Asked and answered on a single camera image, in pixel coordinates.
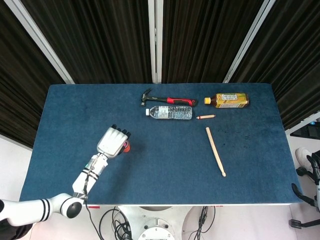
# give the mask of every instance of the hammer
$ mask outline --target hammer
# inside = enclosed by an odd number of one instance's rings
[[[176,98],[176,97],[156,97],[156,96],[148,96],[147,94],[151,91],[151,88],[148,88],[141,95],[141,107],[146,106],[146,101],[157,101],[157,102],[165,102],[168,104],[183,104],[194,107],[197,105],[198,100],[196,99],[188,99],[188,98]]]

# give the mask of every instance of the yellow label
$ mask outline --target yellow label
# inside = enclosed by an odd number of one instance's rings
[[[245,93],[217,93],[216,108],[243,108],[249,103],[248,95]]]

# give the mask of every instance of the bottle cap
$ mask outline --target bottle cap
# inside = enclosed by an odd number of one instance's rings
[[[205,97],[204,98],[204,104],[210,104],[211,103],[211,98],[210,97]]]

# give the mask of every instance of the pencil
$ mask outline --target pencil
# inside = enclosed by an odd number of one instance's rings
[[[216,115],[204,115],[204,116],[197,116],[196,119],[212,119]]]

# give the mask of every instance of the white robotic arm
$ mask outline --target white robotic arm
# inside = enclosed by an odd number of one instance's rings
[[[31,201],[8,201],[0,199],[0,221],[7,219],[12,226],[22,226],[46,221],[53,213],[59,213],[69,219],[76,217],[88,193],[108,165],[109,158],[116,157],[129,146],[130,132],[114,124],[97,145],[98,154],[92,156],[72,185],[73,196],[61,193],[52,198]]]

